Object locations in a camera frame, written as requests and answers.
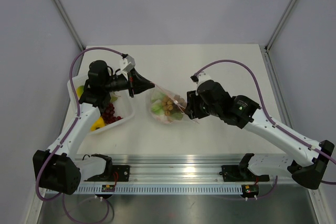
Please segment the brown longan bunch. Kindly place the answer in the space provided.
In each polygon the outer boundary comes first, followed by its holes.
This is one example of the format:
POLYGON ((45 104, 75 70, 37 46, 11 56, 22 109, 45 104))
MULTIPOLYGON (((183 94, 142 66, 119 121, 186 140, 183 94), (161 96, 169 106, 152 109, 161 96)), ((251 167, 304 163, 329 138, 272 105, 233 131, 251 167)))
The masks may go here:
POLYGON ((165 96, 162 100, 163 111, 166 116, 172 116, 175 113, 184 112, 187 103, 179 96, 175 95, 173 98, 165 96))

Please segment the green lettuce head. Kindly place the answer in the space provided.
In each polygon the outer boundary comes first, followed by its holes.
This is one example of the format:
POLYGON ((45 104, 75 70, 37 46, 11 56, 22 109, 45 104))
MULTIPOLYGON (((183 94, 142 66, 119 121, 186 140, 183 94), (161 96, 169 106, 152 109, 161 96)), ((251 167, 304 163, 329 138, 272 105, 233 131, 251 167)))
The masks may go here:
MULTIPOLYGON (((154 90, 153 93, 151 94, 150 111, 151 111, 153 117, 155 115, 164 114, 162 100, 166 95, 173 98, 176 94, 169 93, 169 92, 167 93, 167 92, 163 92, 163 91, 160 91, 160 90, 154 90)), ((184 117, 184 112, 175 113, 172 116, 167 116, 167 117, 169 118, 169 123, 172 123, 174 121, 180 121, 184 117)))

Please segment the clear zip top bag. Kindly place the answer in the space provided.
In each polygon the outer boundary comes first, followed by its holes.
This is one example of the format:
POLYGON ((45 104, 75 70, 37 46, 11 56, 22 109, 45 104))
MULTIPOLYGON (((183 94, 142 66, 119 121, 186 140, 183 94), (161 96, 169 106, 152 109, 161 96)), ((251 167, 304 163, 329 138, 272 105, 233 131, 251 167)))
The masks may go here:
POLYGON ((170 90, 157 84, 150 90, 149 112, 154 119, 164 124, 193 122, 198 124, 197 119, 190 119, 185 113, 186 100, 170 90))

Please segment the white cauliflower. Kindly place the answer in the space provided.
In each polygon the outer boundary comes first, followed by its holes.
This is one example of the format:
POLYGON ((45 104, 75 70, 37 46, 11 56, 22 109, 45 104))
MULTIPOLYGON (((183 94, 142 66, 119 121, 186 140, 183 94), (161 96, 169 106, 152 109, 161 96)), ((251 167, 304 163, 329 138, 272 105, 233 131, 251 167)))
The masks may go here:
POLYGON ((168 124, 169 118, 165 114, 155 115, 154 118, 160 123, 168 124))

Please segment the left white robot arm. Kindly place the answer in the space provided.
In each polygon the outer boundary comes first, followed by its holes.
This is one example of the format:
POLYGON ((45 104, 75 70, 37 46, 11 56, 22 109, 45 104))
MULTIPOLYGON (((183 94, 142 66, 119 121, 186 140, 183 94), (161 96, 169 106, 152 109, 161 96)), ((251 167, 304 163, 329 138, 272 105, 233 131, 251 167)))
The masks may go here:
POLYGON ((130 60, 121 60, 120 66, 120 75, 115 75, 103 60, 96 60, 89 65, 83 93, 75 96, 75 117, 45 151, 37 150, 33 155, 35 190, 39 199, 45 200, 40 194, 41 188, 71 195, 82 181, 102 182, 112 179, 116 182, 119 178, 109 156, 93 154, 78 163, 75 163, 74 158, 91 127, 108 108, 111 93, 127 90, 129 96, 133 97, 155 87, 135 70, 130 60))

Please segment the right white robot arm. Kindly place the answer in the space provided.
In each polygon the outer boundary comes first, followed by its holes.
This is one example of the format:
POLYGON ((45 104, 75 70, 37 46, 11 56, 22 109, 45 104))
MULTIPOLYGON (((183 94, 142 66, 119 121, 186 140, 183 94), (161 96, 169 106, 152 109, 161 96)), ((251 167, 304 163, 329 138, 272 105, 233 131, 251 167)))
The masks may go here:
POLYGON ((334 150, 330 141, 310 140, 279 121, 268 117, 262 107, 244 96, 230 96, 213 80, 187 92, 185 113, 190 119, 215 116, 226 124, 254 133, 284 152, 281 157, 247 153, 235 168, 223 171, 234 182, 268 181, 269 176, 290 177, 307 189, 322 183, 334 150))

